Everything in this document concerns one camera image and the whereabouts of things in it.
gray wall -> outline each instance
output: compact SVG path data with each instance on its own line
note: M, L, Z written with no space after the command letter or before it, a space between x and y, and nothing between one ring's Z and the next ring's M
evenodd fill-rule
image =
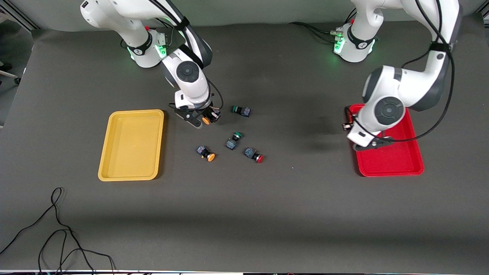
M94 30L80 15L83 0L10 0L42 28ZM238 23L340 22L353 9L348 0L173 0L194 26ZM484 0L459 0L465 14ZM403 11L386 10L386 20L411 20Z

red tray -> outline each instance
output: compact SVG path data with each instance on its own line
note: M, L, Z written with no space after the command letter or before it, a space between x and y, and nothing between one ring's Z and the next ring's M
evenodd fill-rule
M365 104L353 104L350 110L358 113ZM386 130L387 137L406 139L416 136L411 122L411 116L406 109L406 115L395 127ZM396 142L392 145L356 152L360 173L365 177L418 176L424 171L423 159L416 140Z

table surface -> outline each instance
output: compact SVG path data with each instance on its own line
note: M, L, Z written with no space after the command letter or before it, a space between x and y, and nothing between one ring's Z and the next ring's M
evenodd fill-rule
M37 33L0 134L0 247L62 186L61 220L121 270L489 272L489 49L480 15L463 21L448 114L419 141L425 172L398 178L358 175L341 130L343 107L361 100L371 71L426 51L429 34L419 23L385 23L359 64L296 25L196 29L214 51L205 73L225 108L249 106L252 117L225 110L216 125L197 130L167 107L174 89L161 67L136 66L115 32ZM436 121L445 98L412 112L418 133ZM99 181L109 115L140 109L165 111L160 175ZM224 147L234 131L244 133L241 149L266 155L262 164ZM216 159L202 160L199 145ZM58 228L50 213L0 256L0 267L37 268ZM61 241L47 246L45 267L56 268ZM103 257L89 259L110 268ZM80 255L70 267L86 269Z

small cylindrical object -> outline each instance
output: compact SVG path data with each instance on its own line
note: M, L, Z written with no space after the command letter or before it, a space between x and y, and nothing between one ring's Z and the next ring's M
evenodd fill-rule
M209 150L205 146L199 146L197 148L197 153L204 159L207 159L207 161L212 161L215 157L216 154L209 152Z
M264 157L263 155L258 154L255 149L250 147L246 148L243 154L257 163L262 163Z
M249 117L251 115L251 109L248 108L248 107L239 107L237 105L234 105L232 108L231 108L231 112L235 113L235 114L240 114L244 117Z
M243 135L241 135L240 133L238 132L235 132L233 134L233 136L227 140L226 142L226 147L230 150L234 150L234 148L236 148L236 146L238 146L238 141L243 137Z

yellow tray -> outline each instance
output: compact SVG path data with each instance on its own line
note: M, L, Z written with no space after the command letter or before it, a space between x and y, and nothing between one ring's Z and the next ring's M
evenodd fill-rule
M154 179L158 174L163 118L162 110L112 113L98 178L104 182Z

